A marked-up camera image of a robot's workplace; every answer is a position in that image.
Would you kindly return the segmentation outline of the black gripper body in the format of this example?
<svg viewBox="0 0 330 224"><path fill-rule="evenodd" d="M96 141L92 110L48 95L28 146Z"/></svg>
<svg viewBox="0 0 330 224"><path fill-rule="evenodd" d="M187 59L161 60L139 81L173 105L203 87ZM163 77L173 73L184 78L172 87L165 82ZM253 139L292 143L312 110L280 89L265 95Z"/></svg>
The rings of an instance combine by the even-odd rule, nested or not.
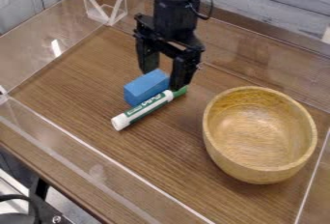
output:
<svg viewBox="0 0 330 224"><path fill-rule="evenodd" d="M135 38L153 42L159 53L175 58L183 53L201 53L203 44L195 36L200 0L153 0L153 13L136 14Z"/></svg>

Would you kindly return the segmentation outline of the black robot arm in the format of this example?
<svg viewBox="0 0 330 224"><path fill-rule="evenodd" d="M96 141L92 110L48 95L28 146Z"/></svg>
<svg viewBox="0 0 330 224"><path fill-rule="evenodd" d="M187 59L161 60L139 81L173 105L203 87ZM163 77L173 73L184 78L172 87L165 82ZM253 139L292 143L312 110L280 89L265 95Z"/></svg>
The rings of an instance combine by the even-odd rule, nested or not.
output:
<svg viewBox="0 0 330 224"><path fill-rule="evenodd" d="M143 73L159 67L160 54L172 59L168 88L177 91L192 80L204 46L195 35L200 0L153 0L153 14L133 19L137 65Z"/></svg>

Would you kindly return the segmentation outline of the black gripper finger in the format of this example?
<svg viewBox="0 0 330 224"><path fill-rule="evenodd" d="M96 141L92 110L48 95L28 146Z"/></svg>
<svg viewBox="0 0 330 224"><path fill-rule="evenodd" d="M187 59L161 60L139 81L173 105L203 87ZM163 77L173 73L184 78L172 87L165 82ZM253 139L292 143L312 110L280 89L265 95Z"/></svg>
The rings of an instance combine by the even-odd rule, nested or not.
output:
<svg viewBox="0 0 330 224"><path fill-rule="evenodd" d="M136 38L137 65L143 73L148 73L159 67L160 53L153 42Z"/></svg>
<svg viewBox="0 0 330 224"><path fill-rule="evenodd" d="M183 53L173 58L172 71L169 75L169 90L177 91L191 83L193 74L199 68L201 54Z"/></svg>

